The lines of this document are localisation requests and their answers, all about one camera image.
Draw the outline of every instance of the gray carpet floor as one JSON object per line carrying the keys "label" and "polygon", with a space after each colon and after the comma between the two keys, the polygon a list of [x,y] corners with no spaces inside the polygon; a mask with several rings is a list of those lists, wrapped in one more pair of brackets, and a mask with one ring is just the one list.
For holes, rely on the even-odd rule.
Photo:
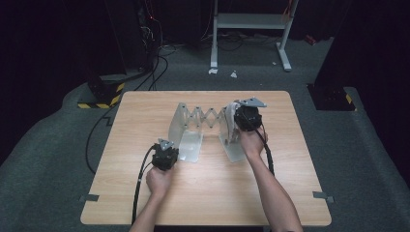
{"label": "gray carpet floor", "polygon": [[[284,90],[294,103],[322,189],[335,198],[329,203],[332,223],[306,231],[410,231],[410,192],[366,116],[359,94],[345,88],[357,111],[318,111],[308,93],[332,41],[311,46],[288,41],[292,72],[285,72],[272,39],[220,43],[219,72],[209,75],[210,48],[168,46],[169,65],[158,80],[159,91]],[[160,60],[157,76],[165,68]],[[230,75],[236,72],[237,78]],[[121,79],[125,76],[105,76]],[[144,77],[126,83],[132,91]],[[139,90],[148,90],[151,79]],[[86,140],[106,109],[79,109],[76,101],[86,88],[73,89],[62,108],[38,122],[15,146],[0,167],[0,231],[128,231],[128,225],[84,225],[80,222],[93,174],[85,161]],[[107,116],[114,120],[116,108]],[[88,148],[96,169],[110,126],[98,123]],[[217,228],[166,228],[161,231],[217,231]],[[242,231],[219,228],[218,231]]]}

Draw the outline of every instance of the person's left hand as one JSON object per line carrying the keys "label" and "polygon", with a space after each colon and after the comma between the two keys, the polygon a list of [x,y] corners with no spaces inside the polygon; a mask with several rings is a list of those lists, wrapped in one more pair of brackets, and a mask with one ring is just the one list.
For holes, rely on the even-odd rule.
{"label": "person's left hand", "polygon": [[152,195],[165,197],[171,185],[174,167],[162,171],[157,167],[151,168],[147,173],[147,185]]}

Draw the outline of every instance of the forearm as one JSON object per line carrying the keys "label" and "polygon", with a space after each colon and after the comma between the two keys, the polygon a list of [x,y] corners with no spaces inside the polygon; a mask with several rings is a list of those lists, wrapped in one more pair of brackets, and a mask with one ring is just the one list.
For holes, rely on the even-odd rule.
{"label": "forearm", "polygon": [[162,203],[162,197],[151,195],[144,209],[136,218],[130,232],[154,231],[158,211]]}
{"label": "forearm", "polygon": [[273,231],[303,231],[292,200],[260,157],[249,159],[266,218]]}

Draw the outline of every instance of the white metal stand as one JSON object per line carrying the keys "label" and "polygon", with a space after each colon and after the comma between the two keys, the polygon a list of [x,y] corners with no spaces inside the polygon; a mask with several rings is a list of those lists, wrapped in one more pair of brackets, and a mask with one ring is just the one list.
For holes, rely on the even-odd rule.
{"label": "white metal stand", "polygon": [[218,69],[218,29],[219,28],[248,28],[248,29],[281,29],[283,36],[280,43],[277,43],[278,54],[280,56],[285,71],[292,70],[287,59],[284,47],[286,45],[289,31],[292,26],[296,8],[299,0],[293,0],[290,9],[290,16],[287,21],[283,21],[282,14],[219,14],[218,0],[215,0],[214,10],[214,32],[211,51],[211,70]]}

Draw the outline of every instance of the light wood tabletop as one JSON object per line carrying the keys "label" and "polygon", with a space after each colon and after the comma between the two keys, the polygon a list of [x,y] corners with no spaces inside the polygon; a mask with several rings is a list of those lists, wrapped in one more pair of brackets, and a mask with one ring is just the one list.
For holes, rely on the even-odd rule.
{"label": "light wood tabletop", "polygon": [[[132,202],[142,160],[158,138],[168,137],[179,102],[188,109],[220,111],[230,102],[257,97],[278,181],[292,198],[302,225],[325,226],[331,216],[308,152],[291,98],[283,91],[172,91],[124,94],[90,189],[98,201],[86,201],[84,224],[131,224]],[[197,162],[178,160],[172,186],[161,207],[161,225],[268,225],[258,188],[246,159],[231,162],[219,140],[219,126],[205,124]],[[265,152],[263,159],[267,163]],[[150,191],[145,174],[139,212]]]}

